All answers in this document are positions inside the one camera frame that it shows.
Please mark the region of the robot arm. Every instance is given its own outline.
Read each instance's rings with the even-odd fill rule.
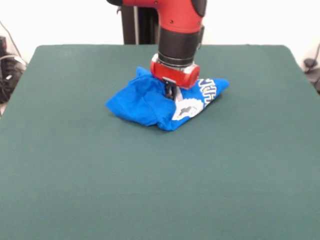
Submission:
[[[150,64],[152,74],[166,83],[169,98],[174,88],[193,87],[200,74],[194,63],[204,34],[207,0],[107,0],[116,6],[155,8],[159,16],[158,52]]]

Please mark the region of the black cable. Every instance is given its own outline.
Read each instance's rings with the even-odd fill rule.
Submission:
[[[315,60],[317,60],[317,58],[319,56],[319,50],[320,50],[320,43],[319,43],[318,48],[316,50],[316,54],[315,54],[315,57],[314,57]]]
[[[15,50],[16,50],[16,52],[18,53],[19,57],[21,58],[21,54],[20,54],[20,52],[19,52],[19,49],[17,48],[17,45],[16,45],[14,39],[12,38],[12,36],[11,36],[10,32],[8,31],[8,29],[7,29],[7,28],[4,26],[4,24],[1,22],[1,20],[0,20],[0,25],[1,25],[1,26],[3,27],[3,29],[8,33],[9,38],[10,38],[10,40],[11,40],[11,42],[12,42],[12,44],[13,44]]]

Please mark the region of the blue t-shirt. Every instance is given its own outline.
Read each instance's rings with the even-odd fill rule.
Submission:
[[[174,101],[165,97],[162,81],[153,77],[150,71],[138,67],[136,77],[105,105],[124,120],[174,131],[198,115],[228,86],[225,79],[198,79],[189,90],[178,88]]]

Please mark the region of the green mat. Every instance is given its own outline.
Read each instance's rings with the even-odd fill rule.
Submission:
[[[0,240],[318,240],[320,98],[283,46],[203,46],[230,86],[164,132],[105,102],[157,46],[37,48],[0,120]]]

